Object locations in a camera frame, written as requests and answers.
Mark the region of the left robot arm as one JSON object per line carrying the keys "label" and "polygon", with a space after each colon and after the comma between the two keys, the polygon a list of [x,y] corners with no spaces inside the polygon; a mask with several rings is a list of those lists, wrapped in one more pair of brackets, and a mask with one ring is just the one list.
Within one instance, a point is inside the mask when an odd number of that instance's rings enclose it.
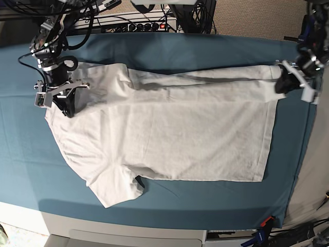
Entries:
{"label": "left robot arm", "polygon": [[295,61],[278,62],[281,69],[275,84],[278,94],[300,88],[313,90],[310,80],[328,67],[328,1],[307,1],[297,52]]}

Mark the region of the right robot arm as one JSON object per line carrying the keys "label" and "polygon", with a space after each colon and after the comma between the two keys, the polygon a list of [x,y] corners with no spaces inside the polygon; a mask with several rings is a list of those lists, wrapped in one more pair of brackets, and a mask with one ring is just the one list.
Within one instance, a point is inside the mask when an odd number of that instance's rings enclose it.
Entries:
{"label": "right robot arm", "polygon": [[[30,44],[29,55],[38,63],[36,71],[41,79],[34,85],[35,106],[50,108],[55,104],[68,118],[75,115],[75,94],[78,88],[87,89],[88,83],[73,79],[71,74],[78,68],[75,56],[62,56],[66,50],[82,47],[92,33],[95,10],[92,1],[56,1],[52,12],[45,14],[38,34]],[[89,18],[89,26],[84,39],[70,46],[66,38],[77,21]]]}

